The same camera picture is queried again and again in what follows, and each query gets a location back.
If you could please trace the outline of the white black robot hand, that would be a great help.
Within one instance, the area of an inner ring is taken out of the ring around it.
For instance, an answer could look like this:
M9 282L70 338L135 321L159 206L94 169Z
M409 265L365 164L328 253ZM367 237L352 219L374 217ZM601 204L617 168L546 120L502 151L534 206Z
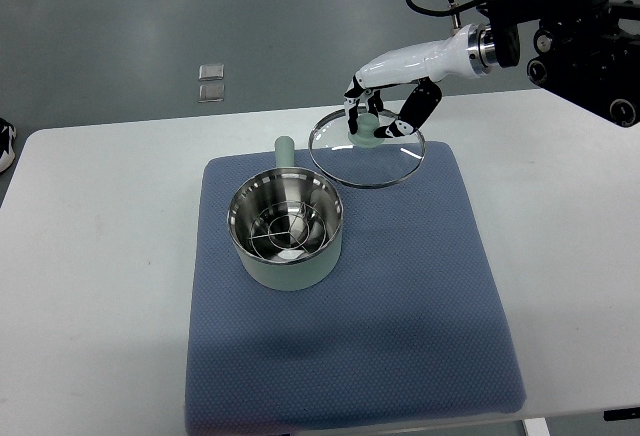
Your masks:
M498 64L491 28L470 24L440 41L389 51L356 71L344 94L349 134L359 131L358 107L377 116L384 109L381 90L413 84L414 90L396 118L376 128L372 137L391 139L411 135L424 124L442 100L438 82L447 76L476 79Z

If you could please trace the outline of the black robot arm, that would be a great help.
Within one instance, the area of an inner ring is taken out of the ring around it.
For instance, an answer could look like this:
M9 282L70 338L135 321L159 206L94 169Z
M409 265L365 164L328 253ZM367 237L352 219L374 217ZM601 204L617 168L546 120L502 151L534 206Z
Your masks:
M610 0L483 0L497 63L520 60L518 26L536 21L529 80L617 126L639 121L639 36L621 28L639 7Z

